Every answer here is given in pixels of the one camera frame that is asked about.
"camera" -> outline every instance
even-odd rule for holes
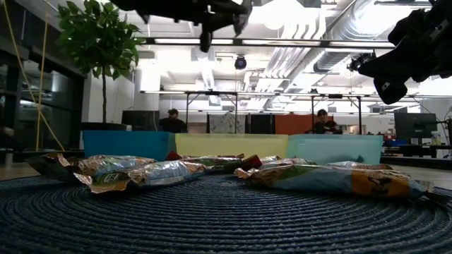
[[[245,56],[238,56],[235,60],[235,69],[236,70],[243,70],[246,68],[246,59]]]

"man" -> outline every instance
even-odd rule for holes
[[[177,109],[168,110],[168,117],[160,120],[160,130],[170,133],[185,133],[187,131],[186,124],[179,120],[179,112]]]
[[[335,121],[328,121],[328,112],[325,109],[320,109],[317,112],[319,121],[313,126],[314,134],[342,134],[338,124]]]

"blue rug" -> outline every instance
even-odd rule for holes
[[[256,189],[230,175],[104,195],[41,176],[0,182],[0,253],[445,253],[451,222],[451,204]]]

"potted plant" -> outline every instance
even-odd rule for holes
[[[102,78],[102,123],[83,123],[83,129],[125,130],[126,126],[107,123],[107,77],[128,77],[132,62],[138,65],[137,45],[144,39],[134,37],[140,30],[127,19],[119,19],[119,9],[112,3],[85,0],[85,10],[71,1],[59,6],[59,26],[63,30],[59,45],[84,74]]]

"blue bin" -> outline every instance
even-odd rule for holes
[[[155,131],[83,131],[85,156],[130,155],[164,161],[176,152],[173,133]]]
[[[379,164],[382,145],[380,135],[291,135],[287,157],[310,159],[317,164],[344,161]]]

